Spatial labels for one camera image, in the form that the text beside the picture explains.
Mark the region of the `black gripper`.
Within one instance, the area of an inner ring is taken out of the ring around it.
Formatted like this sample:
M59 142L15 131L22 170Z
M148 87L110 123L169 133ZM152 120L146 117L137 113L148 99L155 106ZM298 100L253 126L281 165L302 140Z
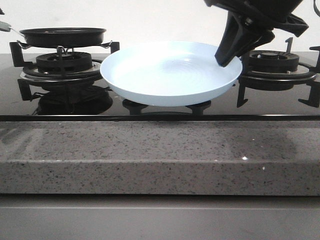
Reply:
M300 0L206 0L208 7L228 11L224 34L214 55L217 63L227 66L234 57L270 43L275 35L268 29L281 29L300 37L309 28L303 19L293 14L300 3ZM252 32L243 17L267 30Z

